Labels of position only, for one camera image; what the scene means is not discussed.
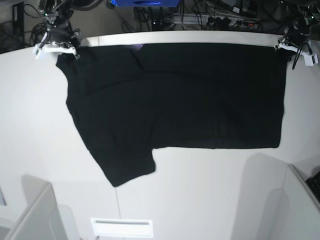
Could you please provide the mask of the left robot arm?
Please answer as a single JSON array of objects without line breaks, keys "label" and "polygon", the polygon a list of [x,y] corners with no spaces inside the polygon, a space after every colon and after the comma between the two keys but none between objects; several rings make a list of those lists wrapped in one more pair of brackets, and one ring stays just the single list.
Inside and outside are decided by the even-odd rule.
[{"label": "left robot arm", "polygon": [[320,24],[320,2],[318,0],[282,0],[290,15],[285,20],[284,35],[277,41],[274,49],[293,52],[292,69],[296,68],[302,56],[304,64],[312,67],[319,63],[318,55],[312,49],[313,27]]}]

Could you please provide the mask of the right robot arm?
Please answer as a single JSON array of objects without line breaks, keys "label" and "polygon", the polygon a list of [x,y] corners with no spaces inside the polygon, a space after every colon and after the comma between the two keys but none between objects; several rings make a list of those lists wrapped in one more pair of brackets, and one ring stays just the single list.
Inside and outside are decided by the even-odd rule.
[{"label": "right robot arm", "polygon": [[33,47],[38,59],[44,54],[69,54],[79,59],[77,48],[81,31],[73,29],[70,18],[74,11],[68,0],[42,0],[39,4],[40,17],[44,20],[44,33]]}]

